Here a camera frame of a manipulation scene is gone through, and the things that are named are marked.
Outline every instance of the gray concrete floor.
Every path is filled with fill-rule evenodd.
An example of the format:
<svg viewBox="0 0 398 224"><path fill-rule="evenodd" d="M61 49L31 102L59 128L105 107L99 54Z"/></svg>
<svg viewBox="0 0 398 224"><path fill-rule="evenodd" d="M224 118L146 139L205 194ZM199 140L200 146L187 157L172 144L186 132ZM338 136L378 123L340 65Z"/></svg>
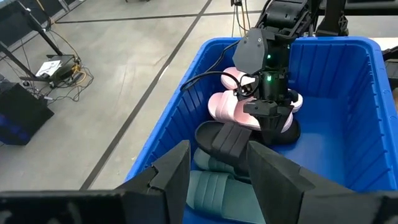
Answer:
<svg viewBox="0 0 398 224"><path fill-rule="evenodd" d="M95 80L78 103L62 100L50 105L55 116L27 146L0 147L0 190L80 189L163 67L152 93L99 175L93 176L96 178L90 188L108 189L121 184L202 43L231 36L233 16L211 14L232 12L228 1L209 0L209 5L207 0L130 1L86 0L54 27L76 48ZM263 2L250 0L248 8L260 10ZM196 23L196 14L204 6L205 14ZM158 16L174 17L134 19ZM252 24L257 17L256 13L250 14ZM398 30L391 28L398 17L348 19L351 35L398 35ZM187 30L192 31L182 41ZM236 23L234 36L239 36ZM71 52L62 40L55 40L64 52ZM178 51L173 57L176 46ZM45 54L52 53L40 37L24 48L33 70L40 67ZM25 61L22 48L14 55ZM0 73L18 82L4 60L0 61ZM50 96L67 91L55 90Z"/></svg>

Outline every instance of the blue plastic bin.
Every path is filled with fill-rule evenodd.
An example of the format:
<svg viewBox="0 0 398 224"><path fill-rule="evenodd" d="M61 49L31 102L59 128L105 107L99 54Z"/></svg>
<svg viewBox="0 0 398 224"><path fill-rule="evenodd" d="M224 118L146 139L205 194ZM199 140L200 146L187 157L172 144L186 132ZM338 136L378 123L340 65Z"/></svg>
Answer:
<svg viewBox="0 0 398 224"><path fill-rule="evenodd" d="M206 42L180 85L203 73L237 39ZM233 66L229 50L216 70ZM301 38L291 46L289 87L304 97L295 118L302 134L294 145L273 147L287 158L357 191L397 189L398 119L380 47L363 37ZM223 91L220 76L201 79L172 96L127 179L183 139L192 155L194 133L211 117L209 97ZM229 223L186 209L185 223Z"/></svg>

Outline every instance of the pink slide sandal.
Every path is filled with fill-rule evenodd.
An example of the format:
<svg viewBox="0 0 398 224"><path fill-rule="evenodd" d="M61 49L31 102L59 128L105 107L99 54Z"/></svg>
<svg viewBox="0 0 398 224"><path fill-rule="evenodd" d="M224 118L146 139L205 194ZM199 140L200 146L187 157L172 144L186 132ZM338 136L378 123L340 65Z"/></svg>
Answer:
<svg viewBox="0 0 398 224"><path fill-rule="evenodd" d="M250 114L243 112L243 105L245 102L252 99L253 98L248 98L246 100L238 101L237 97L233 94L233 90L227 90L224 93L215 93L208 101L208 111L216 121L234 121L246 128L260 131L258 120ZM292 121L293 114L291 113L282 128L282 133L290 128Z"/></svg>
<svg viewBox="0 0 398 224"><path fill-rule="evenodd" d="M236 77L239 80L239 82L241 81L241 78L244 75L244 72L238 71L238 69L236 69L236 67L229 67L229 68L225 69L224 72L233 75L234 77ZM256 81L255 78L249 78L249 77L242 78L243 85L250 84L254 81ZM236 82L232 78L230 78L226 75L221 75L221 83L225 86L225 88L227 90L234 90L238 87L238 86L236 86Z"/></svg>
<svg viewBox="0 0 398 224"><path fill-rule="evenodd" d="M236 67L229 67L229 68L225 69L224 72L233 75L239 81L241 81L241 78L244 75L244 72L240 72L238 69L236 69ZM254 82L255 80L256 80L255 78L243 77L242 83L243 83L243 85L247 85L247 84ZM225 88L227 90L234 90L237 88L236 82L232 78L230 78L226 75L221 75L221 83L225 86ZM303 96L298 94L298 100L296 102L292 102L291 105L294 106L292 112L296 113L303 105Z"/></svg>

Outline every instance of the teal slide sandal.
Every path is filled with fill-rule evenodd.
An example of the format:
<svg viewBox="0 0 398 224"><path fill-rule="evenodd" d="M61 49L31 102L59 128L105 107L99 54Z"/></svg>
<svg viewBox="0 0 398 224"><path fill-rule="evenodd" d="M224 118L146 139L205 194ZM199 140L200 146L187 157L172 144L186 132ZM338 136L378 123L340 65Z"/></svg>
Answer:
<svg viewBox="0 0 398 224"><path fill-rule="evenodd" d="M211 157L205 151L197 148L194 155L193 161L201 170L207 170L212 172L226 172L235 176L236 179L245 183L251 183L249 177L237 175L234 171L234 167L224 162L218 161Z"/></svg>
<svg viewBox="0 0 398 224"><path fill-rule="evenodd" d="M252 185L235 180L231 174L191 171L187 204L227 220L265 223Z"/></svg>

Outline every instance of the black slide sandal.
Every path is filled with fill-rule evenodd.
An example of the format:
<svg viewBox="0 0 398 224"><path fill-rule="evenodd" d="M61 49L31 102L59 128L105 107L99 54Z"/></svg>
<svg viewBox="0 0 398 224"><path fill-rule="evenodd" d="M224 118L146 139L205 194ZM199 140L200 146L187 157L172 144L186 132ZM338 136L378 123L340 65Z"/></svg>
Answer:
<svg viewBox="0 0 398 224"><path fill-rule="evenodd" d="M293 118L292 124L290 128L286 130L284 133L278 134L275 138L274 145L282 145L282 144L293 144L299 140L301 135L301 127L300 123Z"/></svg>
<svg viewBox="0 0 398 224"><path fill-rule="evenodd" d="M261 140L252 133L253 131L236 123L206 121L195 131L195 139L199 148L211 157L233 166L237 175L248 176L246 159L248 141Z"/></svg>

